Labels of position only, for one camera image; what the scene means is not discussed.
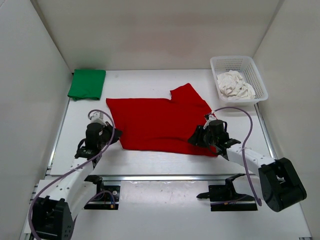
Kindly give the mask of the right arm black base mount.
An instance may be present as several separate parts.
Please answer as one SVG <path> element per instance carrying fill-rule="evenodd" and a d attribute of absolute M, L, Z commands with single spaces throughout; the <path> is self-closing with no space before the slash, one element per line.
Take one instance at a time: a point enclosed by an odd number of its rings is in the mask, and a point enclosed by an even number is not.
<path fill-rule="evenodd" d="M 209 199 L 211 212 L 250 212 L 257 211 L 258 207 L 253 196 L 238 193 L 235 190 L 234 181 L 240 177 L 247 177 L 243 173 L 232 175 L 224 180 L 222 184 L 208 186 L 208 192 L 199 193 L 198 200 Z"/>

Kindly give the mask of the red t shirt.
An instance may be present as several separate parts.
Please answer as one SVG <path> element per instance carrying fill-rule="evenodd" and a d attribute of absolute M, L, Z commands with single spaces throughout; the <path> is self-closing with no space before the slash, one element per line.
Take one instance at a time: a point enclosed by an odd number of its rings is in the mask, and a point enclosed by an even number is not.
<path fill-rule="evenodd" d="M 170 91 L 171 98 L 107 98 L 123 149 L 216 156 L 213 147 L 188 143 L 206 123 L 210 106 L 189 83 Z"/>

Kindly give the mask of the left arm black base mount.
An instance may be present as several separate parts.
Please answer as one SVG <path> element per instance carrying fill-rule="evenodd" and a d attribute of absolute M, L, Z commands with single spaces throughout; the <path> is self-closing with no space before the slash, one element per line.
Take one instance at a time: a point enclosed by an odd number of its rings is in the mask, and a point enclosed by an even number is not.
<path fill-rule="evenodd" d="M 108 185 L 103 177 L 98 175 L 89 175 L 85 181 L 96 186 L 96 196 L 84 206 L 85 210 L 113 211 L 119 209 L 120 185 Z"/>

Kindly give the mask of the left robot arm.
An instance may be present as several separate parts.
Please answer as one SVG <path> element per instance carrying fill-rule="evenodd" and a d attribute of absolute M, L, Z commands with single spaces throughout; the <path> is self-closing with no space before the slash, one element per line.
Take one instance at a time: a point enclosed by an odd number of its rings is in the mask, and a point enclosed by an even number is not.
<path fill-rule="evenodd" d="M 116 201 L 106 190 L 103 178 L 92 172 L 102 153 L 122 136 L 122 131 L 101 120 L 87 125 L 70 169 L 53 180 L 34 197 L 28 222 L 36 240 L 69 240 L 80 211 L 90 202 L 110 196 L 111 205 Z"/>

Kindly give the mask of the green t shirt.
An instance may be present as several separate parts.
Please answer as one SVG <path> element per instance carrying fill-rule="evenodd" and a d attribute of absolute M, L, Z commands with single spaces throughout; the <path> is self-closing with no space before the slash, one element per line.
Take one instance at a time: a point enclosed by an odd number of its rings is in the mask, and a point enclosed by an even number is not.
<path fill-rule="evenodd" d="M 67 96 L 74 101 L 101 98 L 106 71 L 100 69 L 75 69 Z"/>

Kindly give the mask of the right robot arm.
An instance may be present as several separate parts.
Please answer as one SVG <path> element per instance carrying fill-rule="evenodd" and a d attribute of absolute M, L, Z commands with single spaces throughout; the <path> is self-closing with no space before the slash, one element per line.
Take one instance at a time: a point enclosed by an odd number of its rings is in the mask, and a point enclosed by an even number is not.
<path fill-rule="evenodd" d="M 273 159 L 246 148 L 243 142 L 229 137 L 225 121 L 213 119 L 197 126 L 188 142 L 197 147 L 214 148 L 215 155 L 243 166 L 253 196 L 263 199 L 275 212 L 307 198 L 289 159 Z"/>

